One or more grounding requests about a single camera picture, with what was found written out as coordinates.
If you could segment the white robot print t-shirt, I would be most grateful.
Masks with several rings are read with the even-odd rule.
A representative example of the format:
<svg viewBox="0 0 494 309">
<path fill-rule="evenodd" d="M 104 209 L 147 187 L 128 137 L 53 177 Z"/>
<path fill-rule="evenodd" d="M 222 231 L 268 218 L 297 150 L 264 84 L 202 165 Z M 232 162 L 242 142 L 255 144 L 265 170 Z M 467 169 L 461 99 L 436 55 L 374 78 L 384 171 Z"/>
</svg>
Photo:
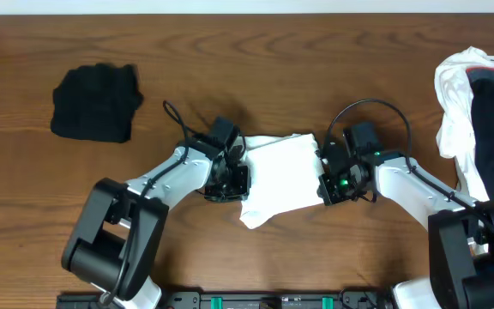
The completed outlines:
<svg viewBox="0 0 494 309">
<path fill-rule="evenodd" d="M 322 163 L 312 134 L 248 136 L 244 163 L 251 186 L 239 220 L 249 229 L 273 216 L 323 203 L 318 196 Z"/>
</svg>

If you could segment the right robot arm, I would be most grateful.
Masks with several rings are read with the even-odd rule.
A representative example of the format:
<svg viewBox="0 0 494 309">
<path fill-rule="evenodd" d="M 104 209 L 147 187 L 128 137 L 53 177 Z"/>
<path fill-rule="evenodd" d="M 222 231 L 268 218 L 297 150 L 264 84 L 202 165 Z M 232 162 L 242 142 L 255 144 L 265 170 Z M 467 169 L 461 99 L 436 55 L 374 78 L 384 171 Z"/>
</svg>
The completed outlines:
<svg viewBox="0 0 494 309">
<path fill-rule="evenodd" d="M 454 191 L 399 151 L 370 123 L 330 132 L 320 152 L 318 194 L 326 205 L 385 197 L 428 233 L 430 275 L 395 285 L 395 308 L 494 308 L 494 204 Z"/>
</svg>

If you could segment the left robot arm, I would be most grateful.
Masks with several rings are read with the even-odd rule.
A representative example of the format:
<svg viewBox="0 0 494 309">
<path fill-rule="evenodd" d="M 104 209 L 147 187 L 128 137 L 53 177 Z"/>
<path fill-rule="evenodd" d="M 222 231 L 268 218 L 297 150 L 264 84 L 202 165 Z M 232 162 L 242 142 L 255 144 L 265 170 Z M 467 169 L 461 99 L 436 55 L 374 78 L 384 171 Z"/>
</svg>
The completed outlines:
<svg viewBox="0 0 494 309">
<path fill-rule="evenodd" d="M 212 203 L 246 199 L 245 152 L 240 129 L 218 117 L 209 133 L 185 137 L 169 159 L 141 177 L 101 179 L 63 250 L 63 268 L 101 291 L 98 308 L 155 308 L 161 292 L 149 272 L 168 213 L 194 191 Z"/>
</svg>

